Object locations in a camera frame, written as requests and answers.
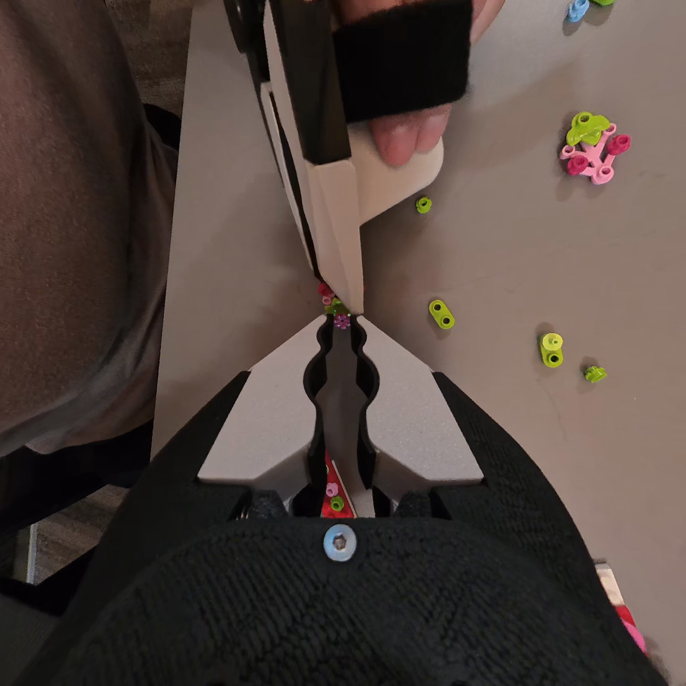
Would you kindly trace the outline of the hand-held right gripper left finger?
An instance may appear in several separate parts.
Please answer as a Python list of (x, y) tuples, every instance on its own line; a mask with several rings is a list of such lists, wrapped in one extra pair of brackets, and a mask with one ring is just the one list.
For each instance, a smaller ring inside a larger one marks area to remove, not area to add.
[(317, 333), (327, 319), (318, 316), (253, 365), (199, 470), (201, 482), (301, 491), (312, 481), (307, 453), (316, 410), (304, 375), (321, 351)]

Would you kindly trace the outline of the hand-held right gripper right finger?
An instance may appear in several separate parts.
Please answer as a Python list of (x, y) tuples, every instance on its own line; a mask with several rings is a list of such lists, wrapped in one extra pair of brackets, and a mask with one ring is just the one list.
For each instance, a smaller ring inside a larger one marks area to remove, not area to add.
[(484, 475), (431, 368), (363, 316), (351, 321), (359, 414), (357, 464), (366, 488), (428, 491)]

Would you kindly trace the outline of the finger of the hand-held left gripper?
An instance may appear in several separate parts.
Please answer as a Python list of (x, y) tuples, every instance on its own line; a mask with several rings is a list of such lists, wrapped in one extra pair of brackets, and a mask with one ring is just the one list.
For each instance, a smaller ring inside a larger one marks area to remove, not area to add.
[(351, 313), (364, 312), (364, 272), (357, 177), (350, 160), (307, 162), (309, 220), (322, 280)]
[(300, 192), (298, 176), (294, 159), (280, 122), (279, 112), (269, 81), (260, 84), (259, 101), (265, 123), (265, 129), (270, 139), (272, 153), (276, 160), (281, 182), (285, 189), (289, 207), (296, 222), (298, 234), (302, 242), (307, 262), (315, 277), (322, 280), (318, 269), (312, 234), (304, 212), (303, 199)]

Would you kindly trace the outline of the pink lego branch with leaf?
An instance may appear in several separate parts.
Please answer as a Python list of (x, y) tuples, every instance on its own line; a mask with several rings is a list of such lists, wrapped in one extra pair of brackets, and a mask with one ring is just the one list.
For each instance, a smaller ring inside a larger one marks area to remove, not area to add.
[(345, 305), (337, 294), (324, 282), (318, 286), (318, 293), (321, 296), (324, 311), (327, 315), (337, 316), (351, 316), (351, 311)]
[(631, 142), (631, 136), (617, 133), (617, 126), (605, 116), (582, 111), (572, 119), (558, 159), (569, 176), (585, 176), (599, 186), (613, 179), (614, 161)]

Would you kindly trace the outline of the short red lego segment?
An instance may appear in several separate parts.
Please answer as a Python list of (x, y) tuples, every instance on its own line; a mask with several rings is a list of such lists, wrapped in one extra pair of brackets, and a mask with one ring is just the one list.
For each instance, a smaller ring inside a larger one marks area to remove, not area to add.
[(357, 513), (352, 499), (344, 486), (335, 462), (329, 452), (324, 452), (327, 468), (327, 483), (321, 508), (321, 517), (327, 519), (356, 519)]

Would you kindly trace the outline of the person's left hand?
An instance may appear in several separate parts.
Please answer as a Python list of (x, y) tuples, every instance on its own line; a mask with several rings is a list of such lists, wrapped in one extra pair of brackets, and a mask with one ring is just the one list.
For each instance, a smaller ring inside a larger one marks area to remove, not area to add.
[[(390, 10), (396, 6), (413, 5), (417, 1), (337, 1), (339, 25), (349, 25), (364, 17)], [(470, 41), (477, 42), (493, 24), (505, 1), (472, 1), (473, 15)], [(448, 125), (452, 103), (424, 108), (408, 113), (381, 116), (367, 125), (377, 149), (387, 164), (401, 167), (416, 153), (433, 150)]]

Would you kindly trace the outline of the person's grey sweater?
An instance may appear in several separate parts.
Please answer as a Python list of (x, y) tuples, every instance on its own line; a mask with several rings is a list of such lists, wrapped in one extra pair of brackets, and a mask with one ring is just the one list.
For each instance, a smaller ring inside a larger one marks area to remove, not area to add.
[(175, 175), (105, 3), (2, 1), (2, 456), (154, 416)]

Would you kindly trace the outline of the red lego heart frame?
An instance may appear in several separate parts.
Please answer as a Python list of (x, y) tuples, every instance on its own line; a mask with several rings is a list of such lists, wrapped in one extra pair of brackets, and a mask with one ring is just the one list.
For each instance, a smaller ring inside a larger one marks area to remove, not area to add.
[(632, 636), (633, 640), (639, 646), (641, 651), (646, 655), (646, 639), (636, 626), (632, 613), (624, 602), (620, 586), (615, 578), (613, 570), (609, 564), (604, 561), (595, 562), (595, 569), (597, 576), (603, 588), (605, 589), (608, 600), (619, 615), (622, 624)]

